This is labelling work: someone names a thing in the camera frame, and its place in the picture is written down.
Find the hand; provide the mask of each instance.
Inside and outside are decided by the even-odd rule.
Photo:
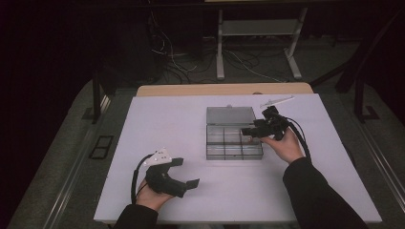
[[[146,183],[145,179],[140,184],[139,189],[141,190],[138,193],[137,204],[143,205],[157,212],[167,200],[173,198],[171,195],[165,193],[158,194],[153,191]]]
[[[269,136],[260,138],[264,143],[273,148],[276,154],[285,162],[290,164],[292,161],[304,156],[301,151],[298,139],[295,133],[287,128],[283,139],[277,141]]]

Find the black cable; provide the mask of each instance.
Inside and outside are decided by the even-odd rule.
[[[200,64],[200,63],[203,63],[203,61],[201,61],[201,60],[200,60],[199,58],[197,58],[197,57],[195,57],[195,58],[189,58],[188,60],[185,59],[185,60],[183,60],[183,61],[179,60],[179,58],[177,57],[177,58],[176,58],[176,64],[175,64],[175,66],[176,66],[176,68],[177,68],[178,70],[181,70],[181,71],[184,71],[184,72],[187,72],[187,73],[203,73],[203,72],[205,72],[206,70],[208,70],[209,67],[211,66],[213,57],[215,56],[215,52],[214,52],[214,50],[211,50],[211,51],[208,51],[207,53],[203,53],[203,54],[202,54],[202,58],[204,58],[205,56],[210,55],[210,54],[212,54],[212,57],[211,57],[211,59],[209,60],[208,66],[207,66],[207,68],[203,69],[202,71],[195,71],[195,70],[197,69],[197,67],[199,66],[199,64]],[[187,70],[182,64],[180,64],[180,63],[190,63],[190,62],[194,62],[194,61],[198,61],[198,62],[195,64],[196,67],[194,67],[193,70]]]
[[[135,204],[137,202],[137,195],[136,195],[136,190],[137,190],[137,181],[138,181],[138,173],[139,173],[139,168],[140,165],[142,165],[142,163],[149,157],[151,157],[152,155],[148,155],[146,157],[144,157],[140,163],[137,166],[137,169],[134,171],[134,174],[132,176],[132,184],[131,184],[131,202],[133,204]]]
[[[181,71],[178,68],[173,67],[171,65],[167,65],[167,67],[170,67],[170,68],[173,69],[173,71],[170,71],[171,73],[175,73],[175,71],[178,71],[180,74],[182,74],[182,76],[184,76],[187,79],[188,84],[191,84],[190,83],[190,78],[188,77],[188,72],[184,73],[183,71]]]
[[[250,63],[251,68],[254,68],[254,67],[260,65],[260,59],[259,59],[259,57],[258,57],[257,55],[255,55],[255,54],[253,54],[253,53],[245,52],[245,51],[242,51],[242,50],[239,50],[239,49],[226,49],[226,50],[230,50],[230,51],[234,51],[234,52],[240,52],[240,53],[242,53],[242,54],[244,54],[244,55],[250,56],[250,58],[248,58],[248,59],[241,58],[241,57],[239,57],[239,58],[240,58],[241,60],[243,60],[244,62]]]
[[[291,130],[295,133],[295,135],[297,135],[298,140],[300,141],[301,146],[302,146],[303,149],[304,149],[305,156],[307,157],[307,159],[309,160],[309,162],[312,163],[312,159],[310,158],[310,153],[309,153],[309,148],[308,148],[307,142],[303,139],[303,137],[300,135],[300,133],[298,132],[297,128],[294,126],[294,124],[293,124],[292,122],[289,122],[289,123],[288,123],[288,126],[289,126],[289,127],[291,128]]]
[[[245,70],[245,68],[249,68],[250,70],[252,70],[254,67],[257,66],[257,65],[254,65],[253,63],[251,63],[250,61],[242,59],[241,57],[239,57],[238,55],[236,55],[234,52],[231,52],[231,51],[224,50],[223,56],[226,58],[230,58],[231,61],[234,61],[237,64],[244,66],[243,68],[239,68],[239,67],[236,67],[235,65],[232,65],[237,69]]]
[[[195,83],[195,84],[209,84],[209,83],[203,83],[204,81],[210,81],[211,83],[218,83],[218,80],[215,80],[215,79],[202,79],[202,80],[198,80],[198,81],[191,80],[191,82]]]
[[[169,84],[169,75],[167,74],[167,64],[164,65],[163,77],[166,80],[166,84]]]
[[[250,55],[250,56],[252,56],[252,58],[248,58],[248,59],[243,59],[243,58],[239,57],[242,61],[244,61],[244,62],[246,62],[246,63],[249,63],[249,68],[250,68],[250,69],[253,69],[254,67],[260,65],[261,62],[260,62],[260,58],[259,58],[259,57],[263,57],[263,58],[266,58],[266,57],[274,57],[274,56],[280,55],[281,53],[284,53],[284,51],[282,51],[282,52],[275,53],[274,55],[260,56],[260,55],[255,55],[255,54],[253,54],[253,53],[243,52],[243,51],[239,51],[239,50],[234,50],[234,52],[240,52],[240,53],[243,53],[243,54],[245,54],[245,55]],[[244,63],[241,63],[241,61],[238,60],[234,55],[236,55],[236,54],[233,53],[232,55],[230,55],[230,56],[232,56],[232,57],[231,57],[232,60],[235,61],[235,62],[238,63],[238,64],[244,65]],[[252,59],[256,59],[257,64],[253,64],[253,63],[249,62],[249,60],[252,60]],[[280,71],[278,71],[278,70],[272,70],[272,71],[277,72],[277,73],[282,73],[282,72],[280,72]]]
[[[182,84],[182,78],[181,75],[179,75],[178,73],[171,71],[169,69],[166,69],[169,73],[173,74],[174,76],[176,76],[178,78],[178,80],[180,81],[180,84]]]
[[[143,184],[143,186],[139,188],[139,190],[138,190],[138,192],[137,192],[137,195],[136,195],[137,198],[138,198],[139,192],[142,191],[142,189],[143,189],[144,187],[146,187],[146,185],[148,185],[148,183]]]
[[[225,60],[228,64],[230,64],[232,67],[234,67],[235,69],[246,70],[246,68],[236,66],[235,64],[233,64],[233,63],[231,62],[230,59],[235,58],[235,57],[232,56],[230,53],[223,52],[223,57],[224,57],[224,60]],[[236,60],[232,60],[232,61],[235,61],[236,63],[239,63],[240,65],[243,66],[243,64],[242,64],[240,61],[236,61]]]
[[[253,58],[259,58],[259,57],[264,57],[264,58],[266,58],[266,57],[274,57],[274,56],[277,56],[277,55],[280,55],[280,54],[283,54],[283,53],[284,53],[284,49],[283,49],[282,51],[277,52],[277,53],[275,53],[275,54],[263,55],[263,53],[265,52],[266,48],[270,45],[270,42],[266,42],[265,46],[260,48],[261,50],[260,50],[260,52],[259,52],[258,54],[253,54],[253,53],[251,53],[251,52],[245,51],[246,46],[245,46],[244,44],[242,44],[240,40],[238,41],[238,44],[239,44],[240,48],[239,48],[239,49],[234,49],[235,51],[242,52],[242,53],[244,53],[244,54],[246,54],[246,55],[253,56]]]
[[[245,68],[244,68],[244,69],[241,69],[241,68],[239,68],[239,67],[233,65],[230,61],[228,61],[228,60],[227,60],[227,56],[226,56],[226,53],[227,53],[227,52],[229,52],[229,53],[232,54],[234,57],[236,57],[236,58],[239,60],[239,63],[242,64],[242,66],[244,66]],[[225,61],[227,61],[229,64],[231,64],[233,67],[235,67],[235,68],[237,68],[237,69],[240,69],[240,70],[248,70],[249,72],[254,73],[255,75],[259,75],[259,76],[261,76],[261,77],[268,78],[268,79],[271,79],[271,80],[274,80],[274,81],[277,81],[277,82],[289,82],[289,80],[288,80],[287,78],[285,78],[285,77],[279,75],[279,74],[281,74],[281,72],[279,72],[279,71],[277,71],[277,70],[269,70],[269,71],[274,71],[274,72],[278,73],[276,77],[283,78],[284,81],[282,81],[282,80],[280,80],[280,79],[277,79],[277,78],[274,77],[274,76],[268,76],[268,75],[264,75],[264,74],[260,74],[260,73],[256,73],[256,72],[252,71],[252,70],[251,70],[252,68],[251,68],[251,67],[249,68],[248,66],[246,66],[246,65],[243,63],[243,61],[242,61],[234,52],[224,50],[224,57],[225,57]]]
[[[210,58],[209,61],[208,61],[208,65],[207,65],[204,69],[199,70],[199,71],[192,71],[192,72],[190,72],[190,73],[204,73],[204,72],[206,72],[206,71],[211,67],[211,65],[212,65],[212,62],[213,62],[214,57],[215,57],[215,52],[214,52],[214,50],[213,50],[213,51],[210,51],[210,52],[208,52],[208,53],[202,55],[202,56],[206,56],[206,55],[210,55],[210,54],[211,54],[212,56],[211,56],[211,58]]]
[[[192,54],[192,53],[185,53],[185,54],[182,54],[182,55],[175,54],[176,63],[178,63],[178,64],[179,63],[187,63],[187,62],[191,62],[191,61],[199,61],[200,62],[202,60],[201,56],[206,56],[208,53],[212,53],[214,51],[215,51],[214,49],[210,48],[210,50],[208,50],[207,52],[202,51],[202,53],[200,55],[195,55],[195,54]]]
[[[303,129],[301,128],[300,124],[298,124],[298,122],[296,122],[296,121],[295,121],[294,119],[292,119],[292,118],[286,117],[286,119],[287,119],[287,120],[290,120],[290,121],[293,121],[293,122],[300,128],[301,134],[303,135],[303,139],[307,142],[307,140],[305,139],[304,131],[303,131]]]

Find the black sleeve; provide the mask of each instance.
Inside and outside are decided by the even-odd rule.
[[[305,157],[288,166],[283,181],[302,229],[368,228]]]
[[[152,229],[156,225],[158,212],[148,207],[129,204],[119,216],[114,229]]]

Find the white table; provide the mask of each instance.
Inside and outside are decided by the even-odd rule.
[[[114,223],[131,202],[132,174],[146,155],[166,147],[183,157],[169,175],[180,181],[200,179],[184,198],[169,200],[160,210],[160,223],[280,223],[295,221],[282,176],[287,164],[264,145],[261,161],[206,161],[206,107],[231,104],[253,107],[285,94],[134,97],[106,179],[95,220]],[[305,131],[314,166],[366,222],[379,222],[369,194],[335,131],[318,94],[296,94],[277,106]],[[141,168],[139,182],[147,168]]]

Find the dark background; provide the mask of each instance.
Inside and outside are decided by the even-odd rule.
[[[399,3],[310,8],[303,38],[323,34],[362,38],[381,27]],[[277,11],[280,17],[290,13],[290,9]],[[2,1],[1,228],[9,223],[75,96],[94,71],[104,75],[102,86],[107,94],[159,77],[155,66],[159,61],[149,52],[154,41],[151,28],[144,23],[148,15],[83,14],[70,1]],[[216,35],[215,10],[157,11],[156,15],[165,21],[161,26],[174,45],[183,44],[195,55],[201,52],[203,36]],[[238,19],[238,15],[262,18],[268,10],[238,9],[225,16]],[[363,71],[402,122],[403,25],[402,13]]]

